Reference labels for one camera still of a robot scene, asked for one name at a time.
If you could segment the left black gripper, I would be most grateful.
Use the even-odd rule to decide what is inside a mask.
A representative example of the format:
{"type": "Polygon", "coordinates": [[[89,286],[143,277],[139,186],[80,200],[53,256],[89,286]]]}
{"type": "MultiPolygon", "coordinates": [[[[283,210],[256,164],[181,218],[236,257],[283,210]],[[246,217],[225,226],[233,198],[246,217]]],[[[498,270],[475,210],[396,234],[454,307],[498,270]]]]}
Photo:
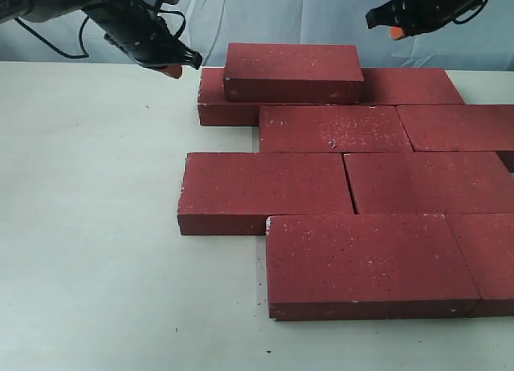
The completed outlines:
{"type": "Polygon", "coordinates": [[[198,70],[202,55],[187,47],[176,32],[169,30],[161,5],[142,0],[93,0],[83,12],[105,31],[104,38],[140,66],[180,79],[183,66],[198,70]]]}

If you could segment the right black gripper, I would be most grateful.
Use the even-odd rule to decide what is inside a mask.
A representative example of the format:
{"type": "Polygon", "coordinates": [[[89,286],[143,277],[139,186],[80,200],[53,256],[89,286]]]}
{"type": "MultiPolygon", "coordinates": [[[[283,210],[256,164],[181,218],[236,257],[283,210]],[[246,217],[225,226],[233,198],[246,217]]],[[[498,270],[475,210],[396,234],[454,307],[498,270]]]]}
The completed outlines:
{"type": "Polygon", "coordinates": [[[390,27],[390,38],[402,40],[428,34],[479,9],[487,0],[390,0],[365,15],[369,29],[390,27]]]}

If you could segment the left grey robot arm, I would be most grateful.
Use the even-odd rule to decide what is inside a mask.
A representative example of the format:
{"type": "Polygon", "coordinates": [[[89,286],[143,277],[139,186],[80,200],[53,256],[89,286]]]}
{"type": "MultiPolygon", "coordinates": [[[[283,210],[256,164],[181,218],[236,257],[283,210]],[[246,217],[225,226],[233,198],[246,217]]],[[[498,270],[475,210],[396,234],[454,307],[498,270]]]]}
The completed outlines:
{"type": "Polygon", "coordinates": [[[187,47],[180,37],[186,28],[186,17],[181,11],[182,24],[171,32],[162,15],[164,4],[176,5],[180,0],[1,0],[1,22],[14,20],[42,43],[66,59],[87,59],[84,28],[92,20],[104,30],[104,39],[143,68],[159,71],[174,79],[182,76],[184,66],[200,69],[202,55],[187,47]],[[80,26],[78,41],[82,51],[71,55],[61,51],[28,22],[46,22],[53,18],[81,10],[86,18],[80,26]]]}

